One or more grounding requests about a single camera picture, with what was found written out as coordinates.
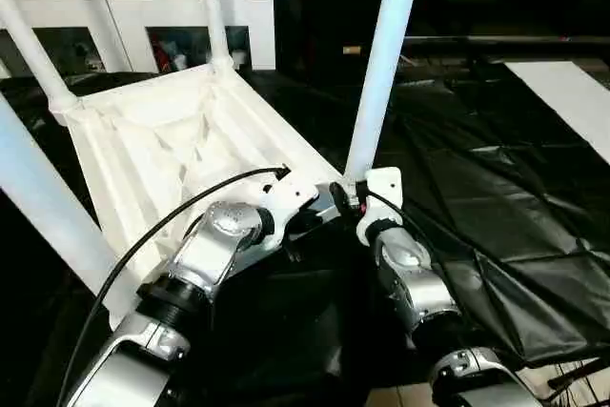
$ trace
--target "black plastic sheet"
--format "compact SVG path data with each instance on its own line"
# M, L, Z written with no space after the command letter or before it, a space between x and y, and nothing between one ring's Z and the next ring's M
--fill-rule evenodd
M325 95L276 108L340 168L353 105ZM610 168L512 73L396 86L376 166L400 167L405 195L475 242L411 208L460 307L501 349L528 365L608 349Z
M360 87L312 88L274 72L244 76L342 170ZM70 85L87 94L150 77L86 75L71 78ZM91 210L68 133L46 111L35 82L3 81L0 91ZM512 73L476 64L396 84L376 166L400 167L405 196L472 241L448 235L406 205L425 228L437 268L483 336L477 342L514 357L516 367L608 350L609 166ZM11 234L29 256L11 257L14 271L52 255L29 250L39 245L31 243L35 232L19 224L15 219ZM353 228L336 222L294 249L299 262L281 252L227 283L218 301L218 341L205 355L217 363L218 395L290 398L299 392L301 402L311 403L333 391L329 380L337 398L364 397L370 386L423 381L426 367L408 350ZM31 273L30 284L44 274ZM17 278L5 280L7 292L19 284ZM30 289L31 302L35 291ZM41 292L39 300L49 298ZM55 299L67 301L65 295ZM78 327L80 318L63 315L61 321L47 345L53 352L39 356L46 368L35 377L39 385L58 381L57 361L67 359L70 348L62 326ZM66 352L58 356L62 345Z

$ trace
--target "cabinet door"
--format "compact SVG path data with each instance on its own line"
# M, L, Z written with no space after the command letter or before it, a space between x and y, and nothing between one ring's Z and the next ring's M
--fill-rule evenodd
M181 70L207 62L203 0L109 0L134 71ZM246 65L275 68L273 0L221 0L230 51Z
M18 0L55 67L63 74L130 71L105 0ZM30 69L0 20L0 75L30 75Z

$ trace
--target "dark background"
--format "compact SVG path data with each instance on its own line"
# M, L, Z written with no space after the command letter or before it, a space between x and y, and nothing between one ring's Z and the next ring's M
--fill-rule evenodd
M304 129L305 132L302 133L306 138L339 168L349 146L360 85L375 30L378 3L379 0L275 0L278 72L251 75L249 80L276 107L286 107L289 101L295 105L296 111L292 115L290 111L282 114L295 125L300 122L298 129ZM585 56L596 57L601 63L607 63L609 23L610 0L416 0L409 35L444 38L419 45L407 40L404 51L409 58L423 62L426 68L422 71L424 75L432 75L443 81L449 71L447 67L453 66L451 71L468 74L477 82L478 63L490 55L517 54L528 58ZM465 38L472 35L516 37L518 42L506 46L502 45L501 40L492 40L482 47ZM546 37L551 40L550 44L532 44L519 39L523 36ZM360 53L345 54L344 47L360 47ZM399 79L409 79L421 71L415 67L410 64L401 66ZM101 80L94 83L88 80L80 83L72 80L72 83L77 93L90 93L144 77L149 75L105 75L98 76ZM0 89L79 199L92 211L68 134L56 126L46 111L46 100L35 82L27 79L6 81L0 84ZM498 94L504 94L505 91L502 87ZM414 95L413 90L406 90L406 94L409 97ZM424 93L421 97L425 99L429 96L429 93ZM473 90L472 97L475 101L479 100L478 90ZM507 111L503 116L508 117L511 100L510 97L502 97L504 103L501 106ZM329 116L333 122L320 129L314 120L316 116ZM39 119L44 120L43 127L35 130L33 127ZM385 148L377 158L379 165L401 165L406 148L405 142L401 140L403 133L400 130L397 133L388 132L387 128L385 132ZM591 161L596 168L605 170L605 165L602 167L596 156ZM578 172L584 174L582 170L579 168ZM596 186L603 185L607 189L604 183L604 180L598 180ZM601 201L602 207L605 206L605 200ZM80 331L92 303L92 296L5 196L2 205L4 237L10 240L5 247L12 248L5 248L4 279L0 287L5 317L0 403L51 405L68 350ZM305 291L317 293L312 293L315 300L309 302L307 307L301 302L302 298L287 295L286 299L293 300L300 307L293 306L294 315L280 314L281 317L278 318L269 310L266 311L274 325L277 320L283 320L287 322L287 328L282 329L294 331L294 334L282 340L285 347L275 347L276 353L286 354L288 348L305 349L305 353L308 353L308 345L312 342L306 340L307 336L319 337L317 348L333 349L339 341L344 342L342 339L347 333L351 336L353 349L351 353L348 352L348 359L358 356L363 359L359 363L346 365L346 368L351 368L346 371L352 382L362 382L362 391L366 391L369 385L418 381L423 374L418 369L417 361L405 359L404 341L400 342L401 335L391 313L386 314L382 305L380 308L376 306L376 292L366 291L361 292L361 295L346 293L358 291L362 275L366 277L368 268L367 261L362 260L346 270L342 262L345 256L351 254L352 249L357 248L352 245L349 245L350 248L345 247L346 245L332 247L331 252L335 254L333 265L328 265L327 259L314 256L309 264L300 267L286 264L283 257L277 260L277 265L267 266L271 269L270 272L275 272L275 269L283 272L274 278L275 283L281 284L286 278L306 281L309 277L313 283L308 283L310 289ZM254 271L254 278L257 275L260 274ZM247 279L243 281L249 287L256 284L249 284ZM282 291L293 290L295 288L287 287ZM268 294L269 290L263 288L253 297L267 297ZM289 302L279 301L277 307L279 310L291 309L292 303ZM253 305L251 313L245 315L252 323L257 320L254 315L256 310ZM376 316L376 321L371 321L372 316ZM302 322L307 317L318 320L320 326L310 329L308 326L312 325L311 322ZM342 323L341 326L336 326L338 322ZM105 323L106 317L101 315L84 352L81 367L94 354L107 333ZM260 328L254 329L262 335ZM375 336L373 342L376 345L372 345L371 336ZM251 352L256 353L255 345ZM372 364L368 371L363 372L365 364L362 361ZM324 376L320 378L320 374L325 373L320 373L317 367L319 364L327 367L327 360L317 360L315 355L311 358L301 355L294 356L288 363L292 366L289 364L282 367L301 368L300 372L297 371L300 378L296 385L301 388L309 386L307 383L313 380L315 386L324 391L326 380ZM251 368L254 374L256 367L260 366ZM260 374L264 375L266 370L271 371L269 374L273 373L273 368L263 367ZM285 375L286 386L290 382L295 386L295 381L289 377L290 373ZM253 383L263 386L264 383L260 381L262 378L264 377L257 379L254 376L250 381L247 379L243 386L250 390L253 389Z

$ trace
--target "floor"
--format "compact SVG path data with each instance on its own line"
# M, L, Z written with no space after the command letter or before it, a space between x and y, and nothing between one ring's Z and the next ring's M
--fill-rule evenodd
M366 407L433 407L432 391L427 383L374 390Z

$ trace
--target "black cable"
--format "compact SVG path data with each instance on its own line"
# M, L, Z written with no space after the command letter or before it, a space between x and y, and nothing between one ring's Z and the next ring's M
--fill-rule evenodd
M375 199L380 200L381 202L383 202L385 205L387 205L388 207L390 207L392 210L394 210L397 214L399 214L403 220L408 221L408 223L413 226L417 232L419 233L419 235L422 237L422 241L424 242L424 244L428 244L428 248L433 248L434 244L432 244L430 242L430 239L428 239L426 237L425 232L421 229L421 227L414 221L414 219L409 216L404 210L402 210L398 205L390 202L388 199L386 199L385 197L383 197L382 195L379 195L377 193L373 193L372 191L368 192L368 195L374 197ZM443 231L444 233L448 234L449 236L456 238L457 240L459 240L461 243L467 245L469 248L472 248L473 250L477 250L480 251L480 248L478 248L478 244L472 240L470 237L468 237L467 235L465 235L464 233L461 233L460 231L453 229L453 228L449 228L447 225L445 225L444 223L438 221L438 218L434 217L428 210L424 209L422 206L420 206L417 202L415 202L415 200L413 200L410 197L404 196L404 200L408 202L409 205L411 205L412 207L414 207L418 212L420 212L423 216L425 216L425 218L427 220L429 220L430 222L432 222L435 226L437 226L437 228L439 228L441 231Z
M580 364L580 368L584 367L584 364L582 364L582 361L579 361L579 364ZM593 399L595 400L595 402L597 404L599 404L600 403L600 399L598 398L598 394L593 389L593 385L591 384L591 380L589 380L589 376L585 376L584 377L584 382L587 384L587 387L589 387L589 391L593 395Z
M182 238L187 238L187 235L189 235L189 234L190 234L190 233L193 231L194 227L197 225L197 223L198 223L199 221L201 221L201 218L202 218L202 217L203 217L203 214L199 215L197 218L195 218L195 219L194 219L194 220L191 222L191 224L190 224L190 225L189 225L189 227L187 228L187 230L186 230L186 232L184 233L184 236L183 236Z
M159 230L161 230L166 224L168 224L176 216L178 216L179 214L184 212L186 209L188 209L189 207L191 207L193 204L195 204L199 200L203 199L204 197L207 197L208 195L215 193L216 191L224 188L225 186L231 185L235 181L239 181L244 178L248 178L249 176L258 175L260 173L275 173L276 175L278 175L279 178L281 178L288 171L289 170L287 168L281 168L281 167L256 169L253 171L240 173L236 176L233 176L232 178L229 178L221 183L218 183L217 185L212 186L211 188L207 189L206 191L203 191L203 192L197 194L196 196L190 198L183 204L180 204L173 211L171 211L167 216L165 216L158 223L156 223L154 226L152 226L144 235L142 235L140 237L140 239L137 242L135 242L133 244L133 246L131 248L129 248L127 250L127 252L123 255L123 257L121 257L119 259L119 261L116 263L116 265L112 269L111 273L106 278L106 281L104 281L104 284L100 288L99 293L97 294L97 297L95 298L95 301L93 302L93 305L91 306L89 315L87 316L87 319L85 320L85 324L83 325L83 328L80 332L80 335L78 336L78 339L76 340L76 345L74 345L74 349L72 350L72 354L71 354L70 360L68 362L68 367L66 368L66 372L65 372L64 378L62 380L61 389L59 391L59 397L57 398L57 403L55 404L56 407L61 407L61 405L62 405L64 396L66 395L66 390L68 388L68 381L70 379L72 367L76 360L76 355L78 354L80 347L82 346L83 341L85 340L85 335L87 334L89 328L91 327L91 325L93 323L93 319L97 315L97 311L102 307L102 302L103 302L104 298L106 297L106 295L108 294L108 291L110 290L112 284L118 278L118 276L123 271L123 269L125 268L127 263L130 262L132 257L137 253L137 251L140 248L142 248L142 246L146 242L148 242L151 239L151 237L153 237L153 235L158 233Z
M426 237L426 233L421 229L421 226L419 226L410 215L408 215L398 205L394 204L393 202L386 199L385 197L383 197L380 194L374 193L372 191L367 192L367 194L370 197L374 197L379 202L383 202L385 205L387 205L392 210L394 210L397 214L399 214L400 217L402 217L402 219L403 219L403 224L406 224L407 226L411 226L411 228L415 230L416 235L418 235L418 238L421 238L422 239L421 241L426 242L425 243L426 245L430 245L430 246L428 246L428 248L432 249L432 246Z

